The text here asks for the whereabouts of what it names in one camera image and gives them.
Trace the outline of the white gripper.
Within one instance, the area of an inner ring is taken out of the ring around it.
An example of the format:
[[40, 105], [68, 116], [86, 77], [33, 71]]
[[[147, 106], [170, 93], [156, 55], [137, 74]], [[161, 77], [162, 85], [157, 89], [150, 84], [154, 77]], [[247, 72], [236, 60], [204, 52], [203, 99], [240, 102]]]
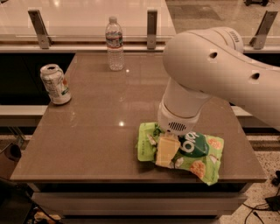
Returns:
[[190, 132], [198, 120], [199, 115], [188, 118], [174, 115], [162, 101], [160, 102], [157, 112], [157, 122], [165, 133], [159, 135], [156, 165], [170, 167], [172, 159], [180, 147], [180, 141], [177, 136], [182, 136]]

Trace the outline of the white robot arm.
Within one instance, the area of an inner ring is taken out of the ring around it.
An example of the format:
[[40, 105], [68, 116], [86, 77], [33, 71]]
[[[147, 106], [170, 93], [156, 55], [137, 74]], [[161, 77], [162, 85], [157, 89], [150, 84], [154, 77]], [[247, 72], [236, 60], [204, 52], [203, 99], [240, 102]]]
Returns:
[[157, 112], [162, 130], [191, 131], [212, 96], [280, 130], [280, 69], [245, 56], [236, 30], [181, 32], [167, 42], [163, 65], [169, 81]]

